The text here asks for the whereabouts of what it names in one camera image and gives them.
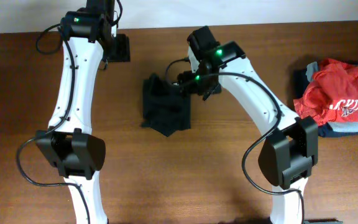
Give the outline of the black Nike t-shirt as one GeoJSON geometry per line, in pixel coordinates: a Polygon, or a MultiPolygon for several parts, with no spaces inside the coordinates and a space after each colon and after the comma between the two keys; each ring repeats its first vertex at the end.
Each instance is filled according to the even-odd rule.
{"type": "Polygon", "coordinates": [[[191,128],[191,98],[153,73],[142,85],[142,128],[169,137],[191,128]]]}

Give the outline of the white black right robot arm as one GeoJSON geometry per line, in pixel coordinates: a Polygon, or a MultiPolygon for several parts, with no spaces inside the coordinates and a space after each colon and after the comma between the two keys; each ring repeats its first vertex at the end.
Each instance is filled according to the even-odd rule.
{"type": "Polygon", "coordinates": [[[284,105],[254,70],[235,41],[220,44],[209,27],[187,38],[191,69],[178,76],[180,90],[207,100],[227,90],[261,136],[244,153],[246,179],[273,199],[271,223],[305,223],[304,189],[318,163],[318,125],[284,105]]]}

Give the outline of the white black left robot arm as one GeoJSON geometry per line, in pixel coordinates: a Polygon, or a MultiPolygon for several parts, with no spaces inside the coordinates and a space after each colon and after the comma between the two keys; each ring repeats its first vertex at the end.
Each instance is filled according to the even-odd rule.
{"type": "Polygon", "coordinates": [[[35,144],[63,177],[77,223],[109,221],[99,186],[106,145],[92,135],[91,107],[99,65],[131,59],[128,37],[117,33],[122,13],[120,1],[87,1],[54,26],[64,56],[62,78],[48,128],[36,132],[35,144]]]}

